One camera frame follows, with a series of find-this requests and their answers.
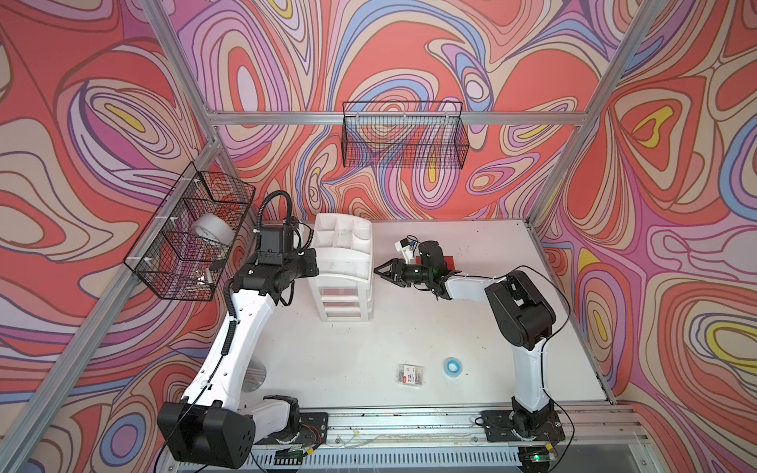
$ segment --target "white tape roll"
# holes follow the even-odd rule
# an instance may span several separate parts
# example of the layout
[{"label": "white tape roll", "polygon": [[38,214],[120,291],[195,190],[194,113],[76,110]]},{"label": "white tape roll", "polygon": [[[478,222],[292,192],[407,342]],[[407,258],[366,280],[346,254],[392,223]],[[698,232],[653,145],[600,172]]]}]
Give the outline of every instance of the white tape roll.
[{"label": "white tape roll", "polygon": [[202,238],[217,241],[219,243],[231,246],[234,242],[234,230],[228,223],[212,213],[204,213],[199,219],[192,224],[195,233]]}]

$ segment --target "blue tape roll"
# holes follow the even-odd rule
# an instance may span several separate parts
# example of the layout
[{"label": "blue tape roll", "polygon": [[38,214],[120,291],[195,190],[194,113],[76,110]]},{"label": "blue tape roll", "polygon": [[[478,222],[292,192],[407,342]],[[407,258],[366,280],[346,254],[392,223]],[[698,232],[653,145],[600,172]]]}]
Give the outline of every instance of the blue tape roll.
[{"label": "blue tape roll", "polygon": [[463,365],[457,358],[447,358],[444,361],[444,374],[456,378],[463,371]]}]

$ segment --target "tape roll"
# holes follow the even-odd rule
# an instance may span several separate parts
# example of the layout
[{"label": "tape roll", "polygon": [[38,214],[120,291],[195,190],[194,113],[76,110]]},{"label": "tape roll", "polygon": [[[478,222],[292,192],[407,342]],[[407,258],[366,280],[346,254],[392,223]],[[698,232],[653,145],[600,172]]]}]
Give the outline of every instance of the tape roll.
[{"label": "tape roll", "polygon": [[204,213],[192,224],[195,233],[208,240],[217,241],[226,246],[234,242],[234,230],[228,223],[212,213]]},{"label": "tape roll", "polygon": [[456,378],[463,371],[463,365],[457,358],[447,358],[444,361],[444,374]]}]

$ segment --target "small box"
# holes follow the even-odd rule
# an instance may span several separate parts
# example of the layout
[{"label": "small box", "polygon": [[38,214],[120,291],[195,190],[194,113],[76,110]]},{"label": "small box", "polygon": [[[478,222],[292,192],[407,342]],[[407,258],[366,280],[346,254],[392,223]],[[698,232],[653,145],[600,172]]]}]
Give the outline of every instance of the small box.
[{"label": "small box", "polygon": [[403,386],[420,387],[423,384],[423,367],[401,364],[397,370],[397,382]]}]

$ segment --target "white plastic organizer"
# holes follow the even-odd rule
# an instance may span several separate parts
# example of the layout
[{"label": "white plastic organizer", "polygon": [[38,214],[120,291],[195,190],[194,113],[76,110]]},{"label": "white plastic organizer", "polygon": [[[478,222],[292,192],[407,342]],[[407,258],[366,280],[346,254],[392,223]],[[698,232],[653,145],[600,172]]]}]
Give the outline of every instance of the white plastic organizer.
[{"label": "white plastic organizer", "polygon": [[373,318],[371,222],[343,213],[316,216],[312,247],[318,270],[308,278],[324,322],[368,322]]}]

